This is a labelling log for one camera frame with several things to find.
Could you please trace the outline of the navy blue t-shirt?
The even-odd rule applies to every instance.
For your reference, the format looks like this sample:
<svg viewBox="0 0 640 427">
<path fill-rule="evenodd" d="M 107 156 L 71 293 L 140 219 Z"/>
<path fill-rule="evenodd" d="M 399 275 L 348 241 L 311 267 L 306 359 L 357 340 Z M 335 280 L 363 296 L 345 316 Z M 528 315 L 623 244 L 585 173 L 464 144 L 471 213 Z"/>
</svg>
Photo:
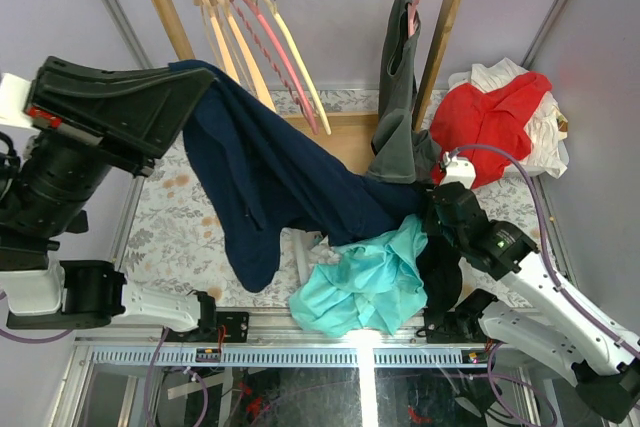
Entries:
<svg viewBox="0 0 640 427">
<path fill-rule="evenodd" d="M 199 60 L 169 68 L 210 73 L 182 137 L 245 290 L 258 293 L 272 282 L 285 228 L 320 231 L 341 246 L 395 230 L 424 205 L 411 185 L 350 172 L 218 68 Z"/>
</svg>

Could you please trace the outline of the cream plastic hanger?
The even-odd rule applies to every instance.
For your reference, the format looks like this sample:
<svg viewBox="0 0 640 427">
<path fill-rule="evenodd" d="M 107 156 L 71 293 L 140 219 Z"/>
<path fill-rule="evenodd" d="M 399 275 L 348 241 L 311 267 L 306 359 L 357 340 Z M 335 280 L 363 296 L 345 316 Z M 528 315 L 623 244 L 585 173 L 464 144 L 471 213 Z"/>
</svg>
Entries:
<svg viewBox="0 0 640 427">
<path fill-rule="evenodd" d="M 321 99 L 319 97 L 319 93 L 318 90 L 316 89 L 314 82 L 307 70 L 307 67 L 304 63 L 304 60 L 302 59 L 302 56 L 299 52 L 299 49 L 296 45 L 296 42 L 288 28 L 288 26 L 286 25 L 284 19 L 282 18 L 282 16 L 280 15 L 279 11 L 278 11 L 278 7 L 277 7 L 277 0 L 264 0 L 265 3 L 267 4 L 267 7 L 269 8 L 271 15 L 273 16 L 276 24 L 278 25 L 278 27 L 280 28 L 280 31 L 282 32 L 284 39 L 289 47 L 289 50 L 291 51 L 294 60 L 296 62 L 296 65 L 299 68 L 299 71 L 306 83 L 306 86 L 309 90 L 309 93 L 311 95 L 314 107 L 316 112 L 318 113 L 320 120 L 322 122 L 324 131 L 327 135 L 331 135 L 332 134 L 332 129 L 327 117 L 327 114 L 325 112 L 324 106 L 321 102 Z"/>
</svg>

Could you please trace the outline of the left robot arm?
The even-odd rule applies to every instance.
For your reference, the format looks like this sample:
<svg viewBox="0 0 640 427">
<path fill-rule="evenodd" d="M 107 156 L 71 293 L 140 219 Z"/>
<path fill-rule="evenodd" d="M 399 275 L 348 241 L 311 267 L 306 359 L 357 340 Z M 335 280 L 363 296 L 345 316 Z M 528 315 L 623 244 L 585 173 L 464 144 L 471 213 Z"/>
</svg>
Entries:
<svg viewBox="0 0 640 427">
<path fill-rule="evenodd" d="M 36 129 L 25 154 L 1 153 L 1 288 L 12 330 L 160 325 L 185 341 L 219 328 L 202 291 L 175 295 L 102 260 L 62 260 L 62 234 L 88 229 L 86 204 L 113 169 L 147 177 L 214 81 L 202 67 L 109 71 L 49 57 L 17 100 Z"/>
</svg>

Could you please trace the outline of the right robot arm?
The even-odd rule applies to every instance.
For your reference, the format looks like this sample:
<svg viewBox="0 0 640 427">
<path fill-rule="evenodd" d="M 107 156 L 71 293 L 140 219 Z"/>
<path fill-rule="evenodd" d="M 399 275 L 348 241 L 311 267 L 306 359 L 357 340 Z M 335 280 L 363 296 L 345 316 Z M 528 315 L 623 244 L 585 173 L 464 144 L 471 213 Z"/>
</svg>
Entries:
<svg viewBox="0 0 640 427">
<path fill-rule="evenodd" d="M 460 182 L 435 188 L 425 214 L 428 233 L 446 239 L 474 269 L 523 297 L 540 323 L 492 294 L 476 290 L 456 316 L 467 341 L 487 336 L 554 371 L 603 419 L 620 423 L 639 402 L 639 336 L 604 313 L 548 267 L 522 230 L 491 220 Z"/>
</svg>

